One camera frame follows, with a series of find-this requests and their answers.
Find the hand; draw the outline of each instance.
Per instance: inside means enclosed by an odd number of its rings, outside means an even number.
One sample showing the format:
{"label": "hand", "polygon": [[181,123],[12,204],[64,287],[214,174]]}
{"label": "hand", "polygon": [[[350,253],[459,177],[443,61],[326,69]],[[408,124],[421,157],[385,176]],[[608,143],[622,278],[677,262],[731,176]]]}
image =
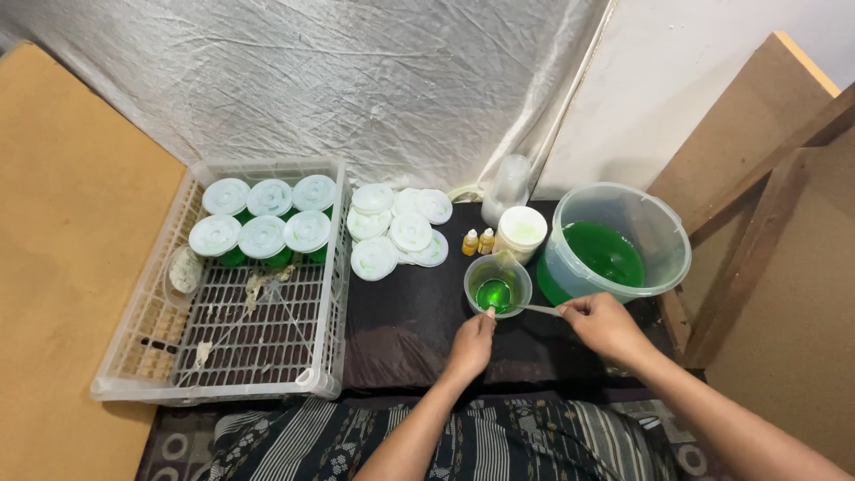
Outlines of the hand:
{"label": "hand", "polygon": [[490,307],[487,312],[478,314],[460,326],[440,380],[465,389],[484,371],[490,362],[492,332],[496,329],[495,317],[496,310]]}
{"label": "hand", "polygon": [[632,368],[658,353],[626,308],[609,293],[571,299],[558,306],[564,319],[595,353]]}

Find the person's left hand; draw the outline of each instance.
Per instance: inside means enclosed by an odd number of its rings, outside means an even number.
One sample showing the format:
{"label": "person's left hand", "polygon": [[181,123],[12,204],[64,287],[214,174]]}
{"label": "person's left hand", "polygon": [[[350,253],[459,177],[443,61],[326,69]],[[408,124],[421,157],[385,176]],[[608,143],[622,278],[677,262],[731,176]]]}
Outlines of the person's left hand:
{"label": "person's left hand", "polygon": [[492,332],[496,329],[496,311],[492,307],[463,323],[454,336],[448,364],[440,379],[469,386],[481,374],[492,350]]}

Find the large plastic bucket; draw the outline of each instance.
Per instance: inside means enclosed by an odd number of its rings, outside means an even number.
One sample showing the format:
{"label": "large plastic bucket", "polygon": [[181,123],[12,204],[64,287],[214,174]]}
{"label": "large plastic bucket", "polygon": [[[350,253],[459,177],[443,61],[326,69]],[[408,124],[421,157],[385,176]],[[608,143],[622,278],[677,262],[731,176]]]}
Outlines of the large plastic bucket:
{"label": "large plastic bucket", "polygon": [[[632,242],[645,266],[641,287],[612,282],[573,254],[562,227],[579,221],[601,223]],[[662,200],[622,184],[597,182],[571,190],[558,203],[542,262],[539,268],[545,266],[549,277],[569,297],[605,291],[628,302],[661,294],[679,284],[688,273],[692,249],[680,218]]]}

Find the black table surface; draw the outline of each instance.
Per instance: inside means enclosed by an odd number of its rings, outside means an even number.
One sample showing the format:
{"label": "black table surface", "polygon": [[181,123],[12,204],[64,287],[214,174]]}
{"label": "black table surface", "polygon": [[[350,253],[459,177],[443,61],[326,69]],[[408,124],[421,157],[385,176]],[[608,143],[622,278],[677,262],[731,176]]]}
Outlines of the black table surface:
{"label": "black table surface", "polygon": [[[556,201],[528,205],[551,224]],[[351,273],[345,389],[421,388],[436,380],[457,328],[474,315],[463,292],[463,275],[479,254],[468,257],[461,252],[463,237],[470,229],[480,234],[486,227],[481,204],[455,204],[451,220],[434,226],[448,240],[448,259],[443,264],[433,268],[399,265],[377,282],[366,282]],[[543,248],[526,269],[534,285],[531,303],[548,306],[535,275]],[[627,308],[653,343],[673,355],[653,301],[634,300]],[[597,382],[615,374],[621,372],[604,365],[563,320],[523,311],[498,321],[490,365],[480,382]]]}

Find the striped fabric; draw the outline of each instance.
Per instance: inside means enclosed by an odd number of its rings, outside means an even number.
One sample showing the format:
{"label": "striped fabric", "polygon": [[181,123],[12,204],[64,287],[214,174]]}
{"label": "striped fabric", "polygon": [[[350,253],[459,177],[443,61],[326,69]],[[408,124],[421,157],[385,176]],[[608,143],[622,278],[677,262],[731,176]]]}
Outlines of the striped fabric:
{"label": "striped fabric", "polygon": [[[226,417],[210,480],[351,479],[409,412],[294,397],[272,413]],[[593,404],[477,401],[449,417],[425,479],[658,481],[678,479],[675,466],[664,436]]]}

